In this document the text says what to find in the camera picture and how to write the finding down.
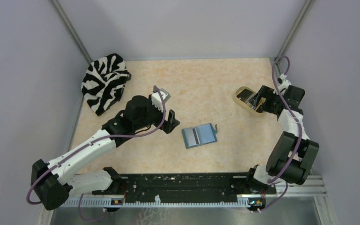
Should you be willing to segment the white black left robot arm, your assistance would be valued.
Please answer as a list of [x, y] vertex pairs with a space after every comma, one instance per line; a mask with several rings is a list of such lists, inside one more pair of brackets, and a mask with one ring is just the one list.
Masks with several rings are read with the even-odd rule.
[[38, 160], [32, 165], [31, 188], [46, 210], [60, 207], [69, 197], [86, 193], [97, 195], [118, 194], [122, 187], [121, 176], [112, 168], [105, 167], [95, 173], [79, 174], [79, 171], [101, 155], [116, 149], [126, 141], [141, 137], [137, 131], [155, 126], [155, 130], [171, 133], [180, 122], [175, 112], [165, 106], [170, 94], [159, 90], [145, 96], [134, 96], [126, 108], [108, 120], [92, 137], [66, 154], [48, 162]]

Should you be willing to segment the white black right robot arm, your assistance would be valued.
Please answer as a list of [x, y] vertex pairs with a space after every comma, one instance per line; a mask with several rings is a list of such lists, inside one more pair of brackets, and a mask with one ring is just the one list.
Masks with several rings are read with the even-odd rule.
[[319, 151], [319, 144], [310, 140], [302, 123], [303, 111], [299, 105], [305, 90], [290, 85], [284, 91], [279, 96], [274, 89], [263, 85], [253, 97], [254, 102], [265, 100], [258, 112], [276, 115], [283, 132], [267, 164], [250, 168], [248, 173], [251, 177], [245, 180], [245, 187], [250, 193], [258, 193], [280, 182], [302, 185]]

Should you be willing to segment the teal leather card holder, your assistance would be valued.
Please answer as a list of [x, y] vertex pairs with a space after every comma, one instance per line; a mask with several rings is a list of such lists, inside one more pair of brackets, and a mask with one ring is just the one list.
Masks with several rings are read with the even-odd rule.
[[[197, 146], [192, 146], [192, 147], [188, 146], [185, 131], [190, 128], [196, 128], [196, 130], [197, 130], [198, 137], [199, 137], [199, 145], [197, 145]], [[217, 133], [218, 133], [217, 124], [213, 125], [212, 123], [208, 123], [208, 124], [203, 124], [203, 125], [199, 125], [196, 127], [189, 127], [189, 128], [182, 129], [181, 132], [182, 132], [182, 136], [183, 136], [183, 140], [184, 140], [186, 149], [199, 147], [199, 146], [203, 146], [206, 144], [215, 143], [218, 141], [218, 139], [217, 139]]]

